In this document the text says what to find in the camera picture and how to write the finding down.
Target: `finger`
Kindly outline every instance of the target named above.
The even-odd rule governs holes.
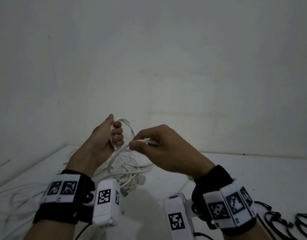
[[[122,141],[123,137],[124,137],[123,135],[112,136],[112,141],[114,142]]]
[[[153,148],[152,146],[149,146],[144,142],[135,140],[129,142],[129,148],[130,150],[139,152],[147,157],[149,157],[149,155],[153,153],[152,150],[155,150],[155,148]]]
[[[118,128],[118,129],[113,129],[111,131],[112,135],[121,135],[123,133],[123,129],[122,128]]]
[[[114,128],[120,128],[122,126],[121,122],[120,121],[115,121],[113,122],[113,127]]]
[[[118,142],[116,142],[116,146],[117,147],[122,147],[124,143],[125,142],[123,140],[122,141],[118,141]]]
[[[102,125],[110,126],[113,123],[113,114],[110,114],[108,118],[102,123]]]
[[[142,129],[134,138],[133,140],[142,140],[142,139],[146,139],[146,138],[159,138],[161,136],[161,133],[163,133],[163,131],[169,128],[167,125],[163,124],[163,125],[159,125],[156,127],[152,127],[152,128],[148,128],[148,129]]]

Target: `white wall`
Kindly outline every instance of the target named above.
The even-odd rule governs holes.
[[[202,151],[307,158],[307,0],[46,0],[68,140],[109,113]]]
[[[0,0],[0,185],[65,145],[43,0]]]

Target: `white table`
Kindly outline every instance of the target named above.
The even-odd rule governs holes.
[[[63,164],[68,161],[70,153],[76,148],[77,146],[66,146],[5,184],[0,191],[32,182],[47,183],[56,173],[64,169]],[[284,219],[293,221],[295,213],[307,213],[307,160],[203,154],[215,164],[222,165],[232,177],[238,178],[254,200],[271,205]],[[148,160],[144,156],[136,155],[136,158]],[[137,186],[127,197],[121,198],[120,211],[124,214],[119,218],[119,225],[106,230],[90,226],[82,234],[81,239],[170,239],[162,209],[163,199],[177,192],[184,193],[189,199],[195,183],[188,180],[185,175],[166,172],[158,167],[144,173],[144,176],[146,177],[144,185]],[[7,210],[7,207],[7,202],[0,200],[0,211]],[[0,222],[0,239],[19,223],[19,221],[12,222],[5,226]],[[220,230],[210,231],[207,224],[198,218],[193,218],[193,223],[196,231],[208,234],[213,239],[222,239]],[[76,234],[84,226],[85,224],[79,223]],[[296,231],[294,232],[296,237],[304,239]]]

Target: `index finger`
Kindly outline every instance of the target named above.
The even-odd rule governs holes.
[[[168,127],[168,126],[167,125],[159,125],[159,126],[151,127],[151,128],[148,128],[148,129],[142,129],[133,138],[133,140],[142,140],[142,139],[146,139],[146,138],[160,137],[162,132],[164,131],[164,127]]]

